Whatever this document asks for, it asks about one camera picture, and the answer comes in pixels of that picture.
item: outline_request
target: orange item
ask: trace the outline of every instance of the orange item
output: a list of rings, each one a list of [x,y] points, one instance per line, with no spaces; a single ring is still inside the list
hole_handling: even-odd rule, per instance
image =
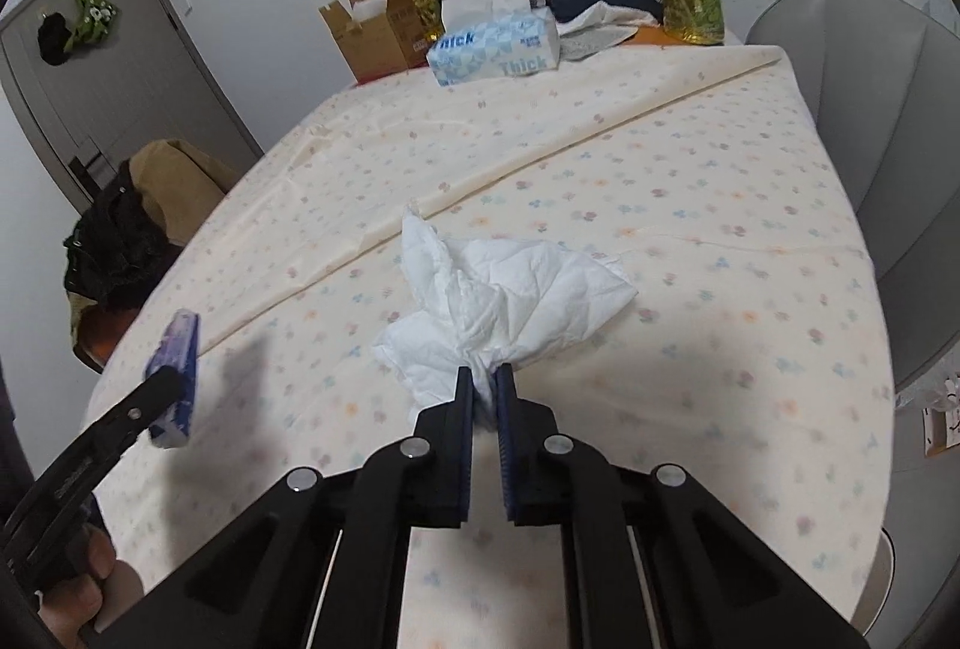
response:
[[[664,32],[664,27],[640,27],[637,33],[622,45],[691,45]]]

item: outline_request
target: tissue box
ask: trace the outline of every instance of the tissue box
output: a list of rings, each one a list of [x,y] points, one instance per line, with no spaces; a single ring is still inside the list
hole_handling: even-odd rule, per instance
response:
[[[441,86],[531,75],[557,69],[560,37],[552,18],[514,13],[445,34],[427,52],[426,61]]]
[[[386,13],[362,22],[336,1],[320,8],[320,15],[359,83],[424,63],[429,43],[414,0],[387,0]]]

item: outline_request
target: table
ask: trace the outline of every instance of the table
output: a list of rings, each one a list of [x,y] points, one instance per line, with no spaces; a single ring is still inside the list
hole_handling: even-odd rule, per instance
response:
[[[297,465],[359,467],[409,434],[371,357],[412,310],[397,232],[617,254],[640,290],[517,376],[617,465],[688,468],[849,617],[887,497],[892,379],[872,265],[779,49],[634,46],[529,79],[428,71],[322,104],[200,229],[107,365],[140,379],[174,310],[203,317],[189,446],[138,441],[97,492],[148,588]],[[559,533],[506,523],[496,436],[472,515],[415,531],[400,645],[563,645]]]

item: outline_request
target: human hand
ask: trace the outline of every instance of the human hand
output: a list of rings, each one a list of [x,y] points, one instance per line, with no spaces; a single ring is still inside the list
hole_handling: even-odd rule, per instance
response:
[[[85,649],[78,633],[90,620],[102,630],[143,597],[143,585],[131,566],[118,561],[107,534],[90,528],[86,547],[90,570],[103,583],[103,590],[89,573],[61,582],[45,593],[40,619],[66,649]]]

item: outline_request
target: white cloth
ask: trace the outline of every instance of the white cloth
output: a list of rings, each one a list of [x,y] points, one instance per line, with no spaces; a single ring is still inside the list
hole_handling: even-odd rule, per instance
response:
[[[467,365],[492,416],[494,369],[585,341],[637,294],[616,259],[544,240],[443,240],[409,209],[401,244],[419,310],[389,324],[373,355],[421,407],[453,400]]]
[[[176,309],[203,318],[190,443],[140,440],[97,489],[152,588],[293,467],[361,467],[410,435],[371,354],[416,310],[400,229],[617,253],[640,294],[527,366],[525,398],[614,465],[683,465],[837,612],[890,484],[893,395],[853,210],[778,49],[631,45],[529,79],[419,69],[325,101],[244,176],[147,301],[88,409],[141,381]],[[560,533],[504,515],[496,435],[470,518],[411,534],[401,649],[566,636]]]

